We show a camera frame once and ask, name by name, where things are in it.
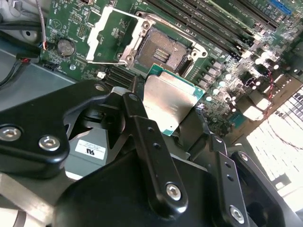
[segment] red wire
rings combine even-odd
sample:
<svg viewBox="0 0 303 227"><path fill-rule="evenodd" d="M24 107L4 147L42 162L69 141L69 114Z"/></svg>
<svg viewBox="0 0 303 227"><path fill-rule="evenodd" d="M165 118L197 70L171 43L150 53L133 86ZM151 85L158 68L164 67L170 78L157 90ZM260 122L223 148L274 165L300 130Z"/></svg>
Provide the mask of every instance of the red wire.
<svg viewBox="0 0 303 227"><path fill-rule="evenodd" d="M42 46L43 46L43 50L46 51L46 42L43 42L43 43L42 43Z"/></svg>

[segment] dimm slot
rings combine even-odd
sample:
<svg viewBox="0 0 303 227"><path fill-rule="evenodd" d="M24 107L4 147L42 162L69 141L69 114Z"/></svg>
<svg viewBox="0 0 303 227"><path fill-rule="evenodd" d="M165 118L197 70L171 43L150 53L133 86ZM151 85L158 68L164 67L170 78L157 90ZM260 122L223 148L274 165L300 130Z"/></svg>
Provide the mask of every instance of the dimm slot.
<svg viewBox="0 0 303 227"><path fill-rule="evenodd" d="M176 8L176 11L178 13L184 13L186 15L186 17L188 18L188 20L191 21L191 23L193 25L197 24L206 32L217 35L218 38L221 39L223 42L226 42L229 45L233 46L234 48L237 48L237 43L235 43L234 40L224 37L222 34L219 34L215 28L210 27L208 24L205 23L205 21L202 21L195 14L192 14L192 12L188 12L188 10L186 8L184 8L181 5L178 5L174 0L166 0L166 2L169 3L171 6L173 6L174 8Z"/></svg>
<svg viewBox="0 0 303 227"><path fill-rule="evenodd" d="M279 24L276 21L251 5L249 2L246 2L245 0L234 0L232 3L269 30L275 31L279 27Z"/></svg>
<svg viewBox="0 0 303 227"><path fill-rule="evenodd" d="M251 46L253 44L252 40L250 40L249 38L247 38L243 35L240 35L236 31L234 31L232 28L230 28L227 24L222 23L222 21L220 21L220 19L216 16L215 9L212 9L211 6L209 6L206 3L199 1L199 0L196 0L196 1L184 0L184 2L190 4L192 7L194 7L198 11L198 13L203 15L205 18L207 18L212 23L216 24L216 26L218 26L222 30L226 30L230 34L233 34L233 36L235 38L239 39L241 42L247 44L248 46ZM233 24L235 27L238 27L238 25L235 24L233 21L229 21L229 23ZM247 33L249 36L253 35L241 27L239 29L241 29L241 31Z"/></svg>
<svg viewBox="0 0 303 227"><path fill-rule="evenodd" d="M217 41L215 41L213 38L209 38L209 37L206 37L205 34L202 34L196 27L193 27L192 25L190 24L187 24L187 23L184 23L182 22L184 19L181 18L180 16L176 15L176 14L173 14L170 10L167 10L165 8L160 8L159 7L159 4L157 3L156 0L145 0L147 3L150 3L152 4L153 6L161 9L163 12L165 12L167 15L171 16L172 18L174 18L180 25L184 26L184 27L187 27L187 28L190 28L191 30L193 30L195 33L197 33L199 36L201 37L204 37L206 40L208 40L209 42L215 44L216 46L218 46L219 48L221 48L222 50L224 50L226 53L230 54L233 58L235 58L236 60L240 60L241 57L239 56L238 53L230 50L230 49L227 49L225 46L223 46L222 44L218 43Z"/></svg>

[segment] white label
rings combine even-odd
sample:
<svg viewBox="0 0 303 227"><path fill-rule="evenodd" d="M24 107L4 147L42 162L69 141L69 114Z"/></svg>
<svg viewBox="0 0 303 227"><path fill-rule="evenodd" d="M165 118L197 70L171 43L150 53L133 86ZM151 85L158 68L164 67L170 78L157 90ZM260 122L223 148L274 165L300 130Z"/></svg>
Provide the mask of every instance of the white label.
<svg viewBox="0 0 303 227"><path fill-rule="evenodd" d="M75 151L103 160L106 149L96 144L79 140Z"/></svg>

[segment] green circuit board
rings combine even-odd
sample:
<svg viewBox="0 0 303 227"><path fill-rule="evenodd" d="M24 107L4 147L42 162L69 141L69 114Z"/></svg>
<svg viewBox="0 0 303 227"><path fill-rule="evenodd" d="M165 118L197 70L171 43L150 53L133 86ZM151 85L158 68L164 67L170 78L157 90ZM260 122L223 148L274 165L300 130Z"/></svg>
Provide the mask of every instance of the green circuit board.
<svg viewBox="0 0 303 227"><path fill-rule="evenodd" d="M112 12L103 31L98 34L94 61L108 64L92 64L86 60L88 38L106 6L124 13ZM182 75L181 70L172 73L209 94L214 86L220 89L220 95L213 96L210 102L203 98L199 102L206 107L203 114L208 119L216 119L211 123L211 129L218 134L222 127L229 128L234 123L230 119L238 119L226 103L230 91L237 98L252 92L240 80L244 72L254 73L255 62L250 56L258 55L262 50L269 52L272 60L279 61L303 31L303 3L290 0L54 0L46 24L48 48L42 50L41 60L53 64L57 71L75 80L95 79L100 72L109 70L113 76L108 78L108 84L127 87L131 79L125 76L126 73L146 77L151 70L151 65L141 64L139 60L134 61L129 71L123 65L114 65L132 40L137 19L129 14L137 12L159 16L207 51L207 57L199 58L188 74ZM172 27L156 23L152 28L184 47L184 51L192 49L192 43ZM58 52L58 42L62 39L73 44L71 56L62 56ZM166 54L157 57L162 59ZM225 80L225 72L232 78ZM206 80L205 75L210 75L213 80ZM266 80L258 74L256 78L261 82ZM225 80L226 85L218 86L218 79Z"/></svg>

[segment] black plastic bracket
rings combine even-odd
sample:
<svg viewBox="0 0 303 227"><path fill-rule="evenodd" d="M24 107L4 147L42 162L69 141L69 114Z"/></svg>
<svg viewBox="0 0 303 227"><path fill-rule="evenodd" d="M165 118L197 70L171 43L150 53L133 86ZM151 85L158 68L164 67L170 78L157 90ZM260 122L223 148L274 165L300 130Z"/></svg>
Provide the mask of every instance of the black plastic bracket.
<svg viewBox="0 0 303 227"><path fill-rule="evenodd" d="M125 129L109 153L118 154L132 137L151 208L165 219L176 219L187 209L188 197L157 123L148 119L140 97L133 93L123 95L121 110L124 111ZM168 184L180 190L179 200L169 196Z"/></svg>
<svg viewBox="0 0 303 227"><path fill-rule="evenodd" d="M86 80L0 112L0 129L12 126L21 134L14 141L0 140L0 171L34 178L58 174L70 150L65 125L89 104L105 102L109 94L105 85ZM59 148L39 147L45 136L57 138Z"/></svg>
<svg viewBox="0 0 303 227"><path fill-rule="evenodd" d="M261 213L255 214L256 207L250 212L251 217L257 218L254 220L255 222L267 227L302 226L300 218L289 208L274 186L247 154L236 151L232 154L232 159L237 165L239 176L245 186L250 188L247 198L244 197L246 205L249 207L251 204L260 204L260 207L262 207ZM266 213L265 217L261 220L260 215L264 213Z"/></svg>
<svg viewBox="0 0 303 227"><path fill-rule="evenodd" d="M212 216L217 226L249 227L235 163L227 157L223 139L210 132L206 120L193 108L180 125L180 137L189 160L205 167L212 175L214 207ZM241 217L235 218L236 208Z"/></svg>

